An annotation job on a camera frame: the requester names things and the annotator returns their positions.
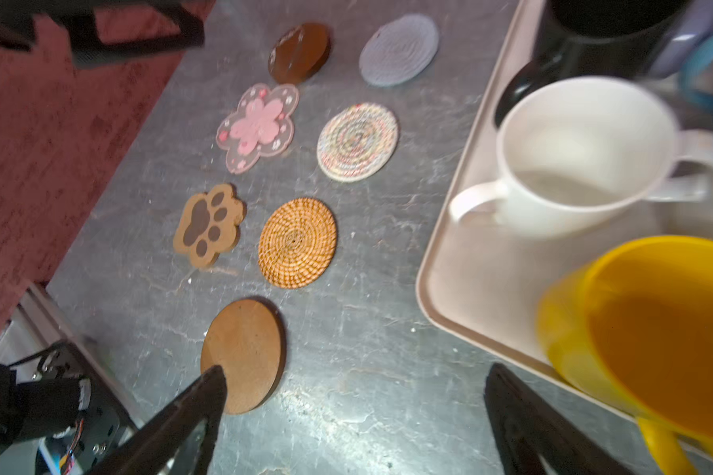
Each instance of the dark wooden coaster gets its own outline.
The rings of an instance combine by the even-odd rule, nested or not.
[[[314,75],[330,55],[330,32],[304,23],[285,33],[269,55],[269,74],[279,84],[299,84]]]
[[[211,322],[200,351],[200,371],[222,366],[225,413],[247,413],[274,390],[284,351],[280,328],[272,311],[255,300],[233,302]]]

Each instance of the rattan coaster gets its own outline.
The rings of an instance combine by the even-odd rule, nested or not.
[[[379,104],[356,104],[333,117],[322,129],[317,160],[325,175],[355,182],[388,162],[398,142],[393,113]]]
[[[200,351],[200,371],[222,366],[225,413],[247,413],[274,391],[284,366],[281,326],[274,313],[255,300],[233,302],[211,322]]]
[[[393,86],[417,76],[438,51],[438,29],[423,14],[385,24],[361,51],[361,76],[375,86]]]
[[[309,285],[330,264],[336,240],[335,219],[321,201],[288,201],[277,208],[261,231],[261,273],[283,289]]]

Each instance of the paw-shaped coaster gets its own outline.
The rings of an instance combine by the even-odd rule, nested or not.
[[[234,198],[232,185],[217,185],[209,193],[188,200],[174,234],[174,250],[190,256],[197,268],[207,268],[219,253],[235,247],[237,225],[245,217],[243,202]]]
[[[259,157],[282,154],[293,140],[290,114],[299,104],[299,90],[292,84],[270,89],[256,84],[240,98],[238,110],[217,130],[217,145],[227,150],[230,173],[248,171]]]

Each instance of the white mug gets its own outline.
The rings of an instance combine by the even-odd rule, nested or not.
[[[713,167],[713,133],[680,131],[658,97],[616,78],[558,81],[521,100],[496,137],[498,179],[449,204],[459,221],[496,201],[497,221],[532,238],[566,236],[640,200],[701,201],[707,176],[670,178],[676,163]]]

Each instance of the black mug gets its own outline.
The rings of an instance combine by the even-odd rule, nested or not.
[[[633,78],[654,53],[689,0],[546,0],[533,60],[499,99],[497,127],[534,90],[560,79],[595,74]]]

